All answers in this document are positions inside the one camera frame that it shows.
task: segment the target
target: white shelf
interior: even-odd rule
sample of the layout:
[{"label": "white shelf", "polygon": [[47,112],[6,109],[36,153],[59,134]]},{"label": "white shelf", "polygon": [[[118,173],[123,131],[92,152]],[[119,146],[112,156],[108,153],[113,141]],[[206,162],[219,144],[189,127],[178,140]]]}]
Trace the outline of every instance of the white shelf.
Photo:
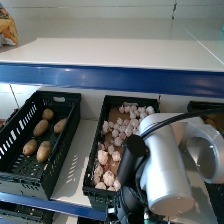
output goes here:
[{"label": "white shelf", "polygon": [[76,224],[78,221],[78,217],[55,213],[53,224]]},{"label": "white shelf", "polygon": [[16,20],[0,62],[224,71],[222,19]]},{"label": "white shelf", "polygon": [[88,197],[83,195],[82,186],[97,123],[80,121],[51,199],[91,207]]}]

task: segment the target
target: white countertop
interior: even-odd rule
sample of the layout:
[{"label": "white countertop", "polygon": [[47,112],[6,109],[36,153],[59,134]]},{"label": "white countertop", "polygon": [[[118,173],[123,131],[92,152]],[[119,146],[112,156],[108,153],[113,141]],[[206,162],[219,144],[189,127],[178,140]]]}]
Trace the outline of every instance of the white countertop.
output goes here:
[{"label": "white countertop", "polygon": [[16,20],[0,62],[224,71],[221,19]]}]

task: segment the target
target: tiled wall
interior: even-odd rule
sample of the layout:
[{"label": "tiled wall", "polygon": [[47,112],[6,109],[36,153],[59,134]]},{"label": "tiled wall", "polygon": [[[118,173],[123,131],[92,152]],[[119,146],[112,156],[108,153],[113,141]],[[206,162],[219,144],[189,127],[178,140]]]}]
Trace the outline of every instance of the tiled wall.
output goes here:
[{"label": "tiled wall", "polygon": [[[119,92],[107,90],[88,90],[88,89],[72,89],[72,88],[58,88],[58,87],[39,87],[39,86],[24,86],[24,85],[11,85],[15,94],[15,98],[8,84],[0,84],[0,119],[7,119],[15,108],[17,103],[21,107],[26,99],[37,90],[42,91],[56,91],[56,92],[73,92],[81,93],[81,117],[83,119],[98,119],[100,115],[101,106],[105,95],[115,96],[130,96],[130,97],[143,97],[159,99],[159,94],[152,93],[134,93],[134,92]],[[207,101],[207,102],[221,102],[224,99],[216,98],[202,98],[190,96],[173,96],[164,95],[160,96],[160,110],[161,112],[187,112],[187,105],[190,100]]]},{"label": "tiled wall", "polygon": [[15,19],[223,18],[223,0],[1,0]]}]

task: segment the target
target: crate slot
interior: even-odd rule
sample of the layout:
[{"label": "crate slot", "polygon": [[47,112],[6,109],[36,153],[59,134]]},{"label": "crate slot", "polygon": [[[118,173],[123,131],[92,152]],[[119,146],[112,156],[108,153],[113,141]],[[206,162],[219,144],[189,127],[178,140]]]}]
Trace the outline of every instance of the crate slot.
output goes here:
[{"label": "crate slot", "polygon": [[7,144],[7,146],[10,148],[10,145],[9,145],[9,142],[8,142],[8,141],[6,141],[6,144]]},{"label": "crate slot", "polygon": [[18,128],[16,128],[16,131],[17,131],[17,133],[20,135],[20,131],[19,131],[19,129],[18,129]]},{"label": "crate slot", "polygon": [[9,137],[9,141],[10,141],[11,144],[13,144],[13,141],[12,141],[12,139],[10,137]]},{"label": "crate slot", "polygon": [[4,151],[2,150],[2,148],[0,148],[0,152],[1,152],[1,154],[4,156]]},{"label": "crate slot", "polygon": [[12,130],[12,131],[10,132],[10,134],[11,134],[12,138],[13,138],[14,141],[15,141],[15,140],[16,140],[16,135],[15,135],[14,131]]},{"label": "crate slot", "polygon": [[23,129],[24,129],[24,126],[23,126],[23,123],[22,123],[21,120],[19,121],[19,125],[20,125],[21,129],[23,130]]}]

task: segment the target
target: metal shelf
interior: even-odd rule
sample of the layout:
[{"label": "metal shelf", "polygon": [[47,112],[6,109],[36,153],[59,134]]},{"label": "metal shelf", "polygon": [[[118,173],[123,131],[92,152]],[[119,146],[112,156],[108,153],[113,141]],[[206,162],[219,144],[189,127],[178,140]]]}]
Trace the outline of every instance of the metal shelf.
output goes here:
[{"label": "metal shelf", "polygon": [[224,71],[6,63],[0,63],[0,71],[2,83],[224,97]]}]

